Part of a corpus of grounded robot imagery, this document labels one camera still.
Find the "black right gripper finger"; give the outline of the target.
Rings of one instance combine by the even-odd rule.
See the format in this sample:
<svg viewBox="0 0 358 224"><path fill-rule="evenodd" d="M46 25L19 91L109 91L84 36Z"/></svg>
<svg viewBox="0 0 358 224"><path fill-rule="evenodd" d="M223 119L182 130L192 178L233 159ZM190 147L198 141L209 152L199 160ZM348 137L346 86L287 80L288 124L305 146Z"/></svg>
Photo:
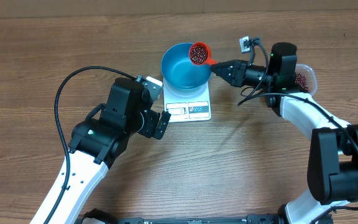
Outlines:
<svg viewBox="0 0 358 224"><path fill-rule="evenodd" d="M226 68L212 68L211 71L216 74L217 77L222 78L226 83L231 86L237 86L237 81L233 73Z"/></svg>
<svg viewBox="0 0 358 224"><path fill-rule="evenodd" d="M240 64L240 60L229 60L226 62L218 62L212 64L211 70L232 70L238 64Z"/></svg>

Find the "orange measuring scoop blue handle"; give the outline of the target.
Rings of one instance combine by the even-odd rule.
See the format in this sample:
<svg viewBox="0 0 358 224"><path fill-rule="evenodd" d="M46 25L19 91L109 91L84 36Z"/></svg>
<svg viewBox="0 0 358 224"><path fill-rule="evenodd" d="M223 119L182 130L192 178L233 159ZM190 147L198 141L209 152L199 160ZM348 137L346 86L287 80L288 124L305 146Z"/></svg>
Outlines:
<svg viewBox="0 0 358 224"><path fill-rule="evenodd" d="M211 58L211 49L204 42L196 42L189 49L189 58L195 65L214 65L218 61Z"/></svg>

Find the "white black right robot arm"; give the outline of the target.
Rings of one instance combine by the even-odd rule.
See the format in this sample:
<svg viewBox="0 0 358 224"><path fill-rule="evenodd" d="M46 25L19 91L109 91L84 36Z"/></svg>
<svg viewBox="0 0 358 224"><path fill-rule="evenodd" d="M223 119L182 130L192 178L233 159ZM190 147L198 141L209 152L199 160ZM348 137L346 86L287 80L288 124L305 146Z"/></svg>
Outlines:
<svg viewBox="0 0 358 224"><path fill-rule="evenodd" d="M308 188L281 206L280 223L332 223L331 212L358 211L358 124L335 117L313 99L306 78L296 72L297 47L273 45L266 66L249 60L215 62L211 71L231 86L251 88L243 99L266 104L310 139Z"/></svg>

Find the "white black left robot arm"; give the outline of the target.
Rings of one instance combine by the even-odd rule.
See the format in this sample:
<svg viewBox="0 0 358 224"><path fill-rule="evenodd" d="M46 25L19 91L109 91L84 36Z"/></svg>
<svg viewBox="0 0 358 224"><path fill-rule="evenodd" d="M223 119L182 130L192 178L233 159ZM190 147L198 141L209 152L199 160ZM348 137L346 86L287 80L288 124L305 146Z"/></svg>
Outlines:
<svg viewBox="0 0 358 224"><path fill-rule="evenodd" d="M162 139L170 114L151 109L162 89L163 83L152 77L115 80L107 103L98 105L74 127L69 158L63 161L32 223L74 223L131 136Z"/></svg>

